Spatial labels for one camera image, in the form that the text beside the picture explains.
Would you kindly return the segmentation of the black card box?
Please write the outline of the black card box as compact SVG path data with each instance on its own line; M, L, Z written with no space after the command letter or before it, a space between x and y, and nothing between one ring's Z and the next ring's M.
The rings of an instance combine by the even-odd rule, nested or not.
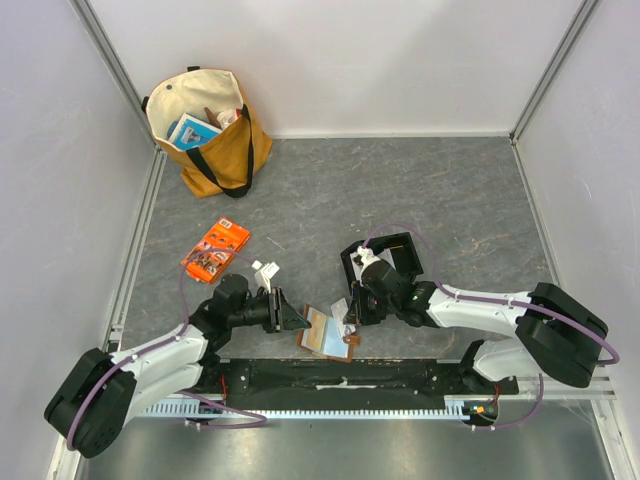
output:
M340 253L341 262L349 285L353 282L358 282L354 278L350 254L357 252L358 247L363 243L363 240L358 240ZM403 245L404 248L390 250L389 247L393 245ZM424 273L416 247L409 232L373 237L368 241L367 247L371 249L377 257L386 260L400 275L408 278L410 281L414 281L419 275Z

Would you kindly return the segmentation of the white printed card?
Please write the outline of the white printed card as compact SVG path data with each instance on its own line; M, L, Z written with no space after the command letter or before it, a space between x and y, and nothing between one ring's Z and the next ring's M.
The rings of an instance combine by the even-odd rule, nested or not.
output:
M349 307L345 298L331 305L331 318L334 320L339 337L343 340L356 331L356 326L346 321L348 311Z

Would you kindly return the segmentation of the tan leather card holder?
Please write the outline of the tan leather card holder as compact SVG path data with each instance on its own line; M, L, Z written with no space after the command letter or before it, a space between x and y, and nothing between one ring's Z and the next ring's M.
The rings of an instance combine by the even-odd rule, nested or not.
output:
M316 309L310 305L306 306L305 309L305 319L307 319L308 311L310 309ZM339 337L336 329L336 325L334 320L331 318L331 314L327 315L328 323L326 328L325 340L323 349L320 352L311 351L307 348L304 348L301 345L302 336L305 330L299 332L297 337L297 346L302 350L311 353L314 356L317 356L322 359L335 360L349 363L353 358L354 349L360 345L360 337L357 335L356 331L354 334L348 336L345 340Z

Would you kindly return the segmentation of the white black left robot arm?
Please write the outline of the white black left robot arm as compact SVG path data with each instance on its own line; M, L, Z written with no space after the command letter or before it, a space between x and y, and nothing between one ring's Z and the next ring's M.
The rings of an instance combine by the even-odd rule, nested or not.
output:
M245 277L222 278L211 297L185 323L143 345L115 353L98 348L76 362L44 411L71 451L92 458L123 427L167 396L216 388L218 351L236 328L260 326L268 334L310 328L279 287L249 290Z

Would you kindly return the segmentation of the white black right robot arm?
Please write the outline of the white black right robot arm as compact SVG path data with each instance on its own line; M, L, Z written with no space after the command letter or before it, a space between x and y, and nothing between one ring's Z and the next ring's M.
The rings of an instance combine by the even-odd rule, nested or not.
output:
M474 341L458 368L467 392L483 392L510 376L544 373L575 388L587 387L608 334L607 325L551 283L531 292L483 293L417 282L388 261L356 255L347 263L352 302L348 324L368 326L387 316L415 328L468 328L501 335Z

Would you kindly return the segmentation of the stack of white cards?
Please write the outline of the stack of white cards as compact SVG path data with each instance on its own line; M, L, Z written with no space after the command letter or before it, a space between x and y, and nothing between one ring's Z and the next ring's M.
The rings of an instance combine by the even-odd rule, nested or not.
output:
M362 270L364 268L362 257L357 252L352 252L350 254L350 259L351 259L351 266L354 272L354 278L356 281L360 282Z

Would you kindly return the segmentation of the orange product box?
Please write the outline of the orange product box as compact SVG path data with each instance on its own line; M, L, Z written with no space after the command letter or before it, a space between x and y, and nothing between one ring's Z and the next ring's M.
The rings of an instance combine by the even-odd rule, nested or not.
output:
M233 252L240 252L250 238L248 229L220 217L181 264L192 279L213 284L230 265Z

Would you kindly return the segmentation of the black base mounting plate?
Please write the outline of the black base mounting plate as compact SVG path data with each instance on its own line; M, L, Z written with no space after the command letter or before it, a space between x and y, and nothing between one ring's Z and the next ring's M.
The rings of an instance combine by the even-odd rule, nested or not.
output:
M431 359L360 359L349 363L313 359L229 359L206 366L193 390L199 393L248 394L286 387L373 386L424 390L433 396L515 395L517 381L483 380L457 363Z

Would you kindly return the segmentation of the mustard yellow tote bag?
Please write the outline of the mustard yellow tote bag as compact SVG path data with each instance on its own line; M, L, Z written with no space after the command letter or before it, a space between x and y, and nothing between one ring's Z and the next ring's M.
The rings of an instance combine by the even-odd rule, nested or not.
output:
M182 151L168 142L168 129L184 114L208 122L204 108L217 115L241 109L242 115L214 139ZM191 67L159 83L141 105L154 141L181 168L181 177L198 198L246 195L265 164L272 139L245 96L233 72Z

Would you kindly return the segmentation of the blue book in bag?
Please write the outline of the blue book in bag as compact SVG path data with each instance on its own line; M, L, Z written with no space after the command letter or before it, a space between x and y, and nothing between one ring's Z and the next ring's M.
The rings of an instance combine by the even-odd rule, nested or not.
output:
M168 129L168 142L178 150L186 151L207 144L222 132L207 122L184 113Z

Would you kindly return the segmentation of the white item in bag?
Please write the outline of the white item in bag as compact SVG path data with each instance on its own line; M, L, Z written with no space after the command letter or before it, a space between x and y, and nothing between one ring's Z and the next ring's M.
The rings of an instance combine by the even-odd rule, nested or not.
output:
M225 130L231 124L233 124L241 115L241 109L228 109L220 112L217 115L217 121L220 124L220 128L222 130Z

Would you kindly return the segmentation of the brown item in bag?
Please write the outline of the brown item in bag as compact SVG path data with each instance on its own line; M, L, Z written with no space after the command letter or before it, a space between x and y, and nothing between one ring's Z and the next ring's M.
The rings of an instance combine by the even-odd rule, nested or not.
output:
M205 115L207 117L208 122L213 125L217 129L221 129L220 122L218 121L216 115L208 108L204 108Z

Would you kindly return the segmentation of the aluminium frame rail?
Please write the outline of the aluminium frame rail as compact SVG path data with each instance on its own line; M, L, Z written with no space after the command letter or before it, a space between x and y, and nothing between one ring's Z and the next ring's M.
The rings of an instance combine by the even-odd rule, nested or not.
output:
M124 95L124 99L133 111L136 121L142 128L147 140L153 142L146 116L141 109L141 97L126 72L124 64L119 58L92 4L86 0L72 0L70 4L105 62L116 85ZM109 353L121 348L131 296L166 165L166 155L160 151L156 144L151 144L151 151L152 154L143 183L142 196L135 209L135 223L126 255L124 256L121 278L108 311L103 349Z

